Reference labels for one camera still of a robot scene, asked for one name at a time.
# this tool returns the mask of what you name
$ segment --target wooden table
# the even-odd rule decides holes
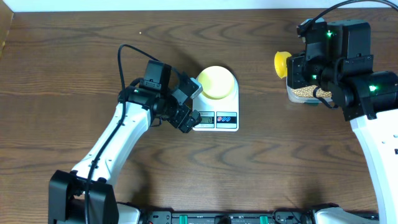
[[[195,77],[212,65],[239,81],[240,130],[150,128],[116,186],[119,201],[175,210],[273,210],[334,202],[377,211],[362,150],[341,110],[291,103],[277,51],[305,48],[295,27],[320,10],[17,13],[0,60],[0,223],[43,223],[52,174],[70,170],[108,125],[128,43]],[[374,70],[395,70],[397,14],[366,19]],[[147,59],[123,52],[126,82]]]

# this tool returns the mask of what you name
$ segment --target brown tabletop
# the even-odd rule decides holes
[[[123,167],[116,198],[174,210],[306,208],[377,211],[363,152],[341,110],[291,103],[277,51],[305,48],[296,25],[320,10],[17,13],[0,59],[0,223],[47,221],[52,174],[69,171],[108,125],[120,90],[116,52],[132,44],[190,76],[212,65],[239,82],[236,133],[150,128]],[[374,70],[395,70],[397,14],[366,19]],[[123,51],[126,82],[147,59]]]

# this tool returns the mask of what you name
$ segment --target white background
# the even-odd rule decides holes
[[[327,8],[341,0],[4,0],[14,12]],[[386,7],[359,2],[347,7]]]

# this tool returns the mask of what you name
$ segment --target beans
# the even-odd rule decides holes
[[[298,97],[307,97],[307,98],[313,98],[312,92],[317,86],[307,86],[304,88],[299,88],[296,90],[292,90],[293,93],[298,96]],[[321,89],[317,91],[317,97],[322,97],[322,98],[328,98],[331,97],[331,92],[325,92]]]

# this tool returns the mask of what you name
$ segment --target white forearm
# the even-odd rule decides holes
[[[368,163],[380,223],[398,223],[398,109],[376,116],[353,119],[351,127]]]
[[[122,108],[123,105],[119,103],[111,122],[108,124],[108,127],[98,139],[97,143],[91,151],[73,167],[72,170],[78,171],[77,176],[82,178],[88,177],[91,162],[118,124],[122,115]],[[102,177],[106,179],[107,184],[114,186],[133,146],[141,135],[148,130],[149,126],[150,111],[142,109],[142,105],[127,102],[126,117],[124,118],[123,125],[119,128],[102,153],[97,168],[94,171],[93,180],[98,180]]]

